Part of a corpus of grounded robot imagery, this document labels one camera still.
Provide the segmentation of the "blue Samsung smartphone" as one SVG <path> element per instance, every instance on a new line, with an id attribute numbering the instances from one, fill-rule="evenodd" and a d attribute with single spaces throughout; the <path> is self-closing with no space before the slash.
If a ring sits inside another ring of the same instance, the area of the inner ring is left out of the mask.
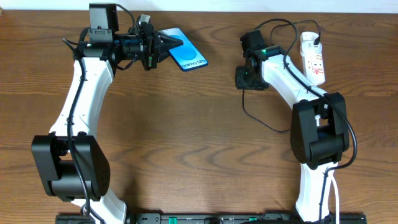
<path id="1" fill-rule="evenodd" d="M 169 50 L 170 56 L 174 59 L 181 71 L 188 72 L 208 65 L 207 59 L 179 28 L 164 29 L 160 32 L 170 37 L 180 39 L 183 42 L 181 46 Z"/>

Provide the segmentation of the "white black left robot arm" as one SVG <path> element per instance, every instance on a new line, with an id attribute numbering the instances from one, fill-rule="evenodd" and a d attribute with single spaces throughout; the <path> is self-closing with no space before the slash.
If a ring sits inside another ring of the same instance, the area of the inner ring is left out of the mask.
<path id="1" fill-rule="evenodd" d="M 36 135 L 31 149 L 45 193 L 71 202 L 79 215 L 59 215 L 57 223 L 127 223 L 127 205 L 110 189 L 110 165 L 96 137 L 105 94 L 120 63 L 141 62 L 155 69 L 169 50 L 183 44 L 154 29 L 148 15 L 132 19 L 119 32 L 116 3 L 91 3 L 90 26 L 72 50 L 74 74 L 56 122 L 46 135 Z"/>

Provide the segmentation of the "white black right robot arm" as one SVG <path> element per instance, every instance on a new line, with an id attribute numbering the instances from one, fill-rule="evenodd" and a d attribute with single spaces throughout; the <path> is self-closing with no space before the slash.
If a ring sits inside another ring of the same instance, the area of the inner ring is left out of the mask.
<path id="1" fill-rule="evenodd" d="M 300 163 L 300 192 L 295 203 L 299 219 L 326 223 L 334 168 L 349 148 L 345 99 L 327 93 L 319 34 L 300 35 L 300 71 L 279 46 L 269 47 L 259 30 L 240 38 L 245 65 L 236 68 L 236 88 L 265 90 L 273 86 L 292 110 L 290 145 Z"/>

